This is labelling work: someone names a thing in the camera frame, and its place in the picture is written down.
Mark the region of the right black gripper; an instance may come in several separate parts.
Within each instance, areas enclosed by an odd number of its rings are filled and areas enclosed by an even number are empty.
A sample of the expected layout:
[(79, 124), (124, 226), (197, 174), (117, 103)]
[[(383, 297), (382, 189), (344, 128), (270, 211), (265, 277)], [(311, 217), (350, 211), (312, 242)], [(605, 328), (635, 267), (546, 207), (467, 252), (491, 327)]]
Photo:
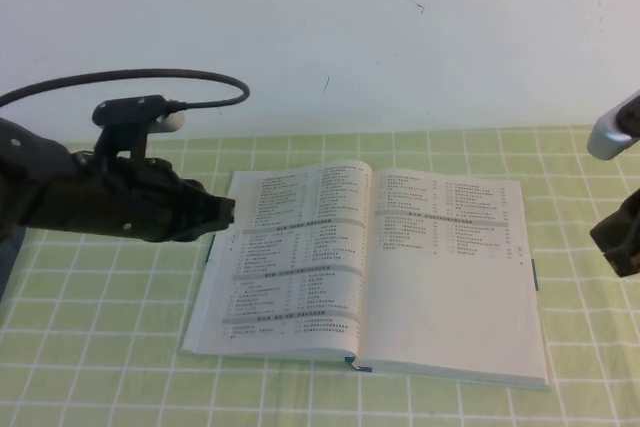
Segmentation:
[(639, 273), (639, 192), (627, 197), (619, 208), (599, 221), (590, 235), (618, 277)]

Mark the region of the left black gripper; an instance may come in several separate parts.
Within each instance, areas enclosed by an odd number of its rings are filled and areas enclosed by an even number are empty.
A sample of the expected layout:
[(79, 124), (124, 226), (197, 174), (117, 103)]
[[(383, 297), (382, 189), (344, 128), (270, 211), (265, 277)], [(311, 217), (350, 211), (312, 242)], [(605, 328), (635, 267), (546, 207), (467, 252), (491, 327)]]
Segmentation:
[(104, 161), (89, 151), (76, 152), (73, 159), (79, 177), (63, 188), (62, 231), (191, 242), (234, 223), (234, 199), (213, 195), (201, 183), (179, 177), (167, 161)]

